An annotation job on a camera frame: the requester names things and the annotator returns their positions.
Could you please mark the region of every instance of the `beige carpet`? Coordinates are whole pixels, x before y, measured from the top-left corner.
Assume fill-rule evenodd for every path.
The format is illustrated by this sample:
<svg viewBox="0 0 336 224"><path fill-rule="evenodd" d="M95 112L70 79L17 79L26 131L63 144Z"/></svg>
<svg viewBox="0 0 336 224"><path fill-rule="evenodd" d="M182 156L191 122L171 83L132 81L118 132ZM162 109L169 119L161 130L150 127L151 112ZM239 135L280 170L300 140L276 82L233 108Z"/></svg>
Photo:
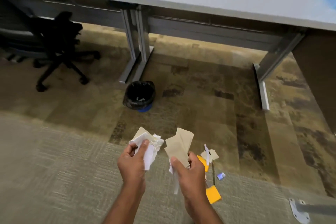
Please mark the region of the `beige carpet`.
<svg viewBox="0 0 336 224"><path fill-rule="evenodd" d="M123 147L5 116L0 116L0 132L0 223L101 223L122 184L116 160ZM189 221L180 192L173 195L165 154L157 156L146 182L135 223ZM213 206L225 223L297 223L288 197L336 204L229 173L216 187L223 199ZM318 215L311 221L336 223Z"/></svg>

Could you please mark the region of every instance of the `chair caster wheel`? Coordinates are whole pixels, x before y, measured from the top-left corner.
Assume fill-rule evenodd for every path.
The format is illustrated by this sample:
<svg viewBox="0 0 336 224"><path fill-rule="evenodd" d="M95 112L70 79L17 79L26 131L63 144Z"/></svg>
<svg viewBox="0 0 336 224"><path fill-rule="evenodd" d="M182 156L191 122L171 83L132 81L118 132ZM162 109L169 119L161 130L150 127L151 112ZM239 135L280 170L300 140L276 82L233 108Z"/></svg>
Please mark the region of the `chair caster wheel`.
<svg viewBox="0 0 336 224"><path fill-rule="evenodd" d="M47 90L47 87L44 86L43 84L37 84L37 85L36 85L36 90L37 90L38 92L44 92L44 91Z"/></svg>
<svg viewBox="0 0 336 224"><path fill-rule="evenodd" d="M36 59L33 61L33 67L35 68L41 68L43 65Z"/></svg>
<svg viewBox="0 0 336 224"><path fill-rule="evenodd" d="M101 58L102 56L100 55L99 52L95 52L95 54L93 55L93 57L94 57L96 60L100 60L100 58Z"/></svg>
<svg viewBox="0 0 336 224"><path fill-rule="evenodd" d="M85 85L85 84L88 84L89 83L89 79L88 78L85 78L85 77L81 77L79 79L80 83Z"/></svg>

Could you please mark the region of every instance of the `black trash bag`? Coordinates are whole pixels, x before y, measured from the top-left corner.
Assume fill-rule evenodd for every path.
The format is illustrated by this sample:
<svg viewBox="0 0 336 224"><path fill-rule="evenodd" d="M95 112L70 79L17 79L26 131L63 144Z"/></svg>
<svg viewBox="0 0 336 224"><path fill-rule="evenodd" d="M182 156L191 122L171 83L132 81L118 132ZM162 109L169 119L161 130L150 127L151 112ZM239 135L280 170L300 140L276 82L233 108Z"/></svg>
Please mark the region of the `black trash bag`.
<svg viewBox="0 0 336 224"><path fill-rule="evenodd" d="M128 85L123 105L133 109L140 110L149 106L155 98L155 86L151 81L136 81Z"/></svg>

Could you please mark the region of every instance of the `forearm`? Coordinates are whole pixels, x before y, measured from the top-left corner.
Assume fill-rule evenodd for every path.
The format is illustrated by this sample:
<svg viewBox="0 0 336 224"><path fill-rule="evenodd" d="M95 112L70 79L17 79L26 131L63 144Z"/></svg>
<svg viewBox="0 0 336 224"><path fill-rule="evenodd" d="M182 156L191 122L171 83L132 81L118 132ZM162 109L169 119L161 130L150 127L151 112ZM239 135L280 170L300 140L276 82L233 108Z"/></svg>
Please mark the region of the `forearm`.
<svg viewBox="0 0 336 224"><path fill-rule="evenodd" d="M195 224L223 224L208 200L188 203L188 213Z"/></svg>
<svg viewBox="0 0 336 224"><path fill-rule="evenodd" d="M132 224L143 194L137 186L123 185L103 224Z"/></svg>

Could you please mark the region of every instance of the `orange sticky note pad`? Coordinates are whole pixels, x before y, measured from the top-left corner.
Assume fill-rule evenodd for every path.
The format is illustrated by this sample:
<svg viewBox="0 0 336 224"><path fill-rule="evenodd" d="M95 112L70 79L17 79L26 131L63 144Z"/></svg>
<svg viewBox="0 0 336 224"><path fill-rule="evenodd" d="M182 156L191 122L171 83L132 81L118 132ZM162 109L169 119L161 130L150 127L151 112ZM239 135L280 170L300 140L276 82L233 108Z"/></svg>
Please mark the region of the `orange sticky note pad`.
<svg viewBox="0 0 336 224"><path fill-rule="evenodd" d="M210 188L207 188L206 191L207 191L207 197L208 197L210 204L213 204L217 202L218 200L222 199L215 185L212 185Z"/></svg>
<svg viewBox="0 0 336 224"><path fill-rule="evenodd" d="M209 166L207 165L207 161L199 155L197 155L197 157L202 162L202 164L205 166L205 171L207 172L209 169Z"/></svg>

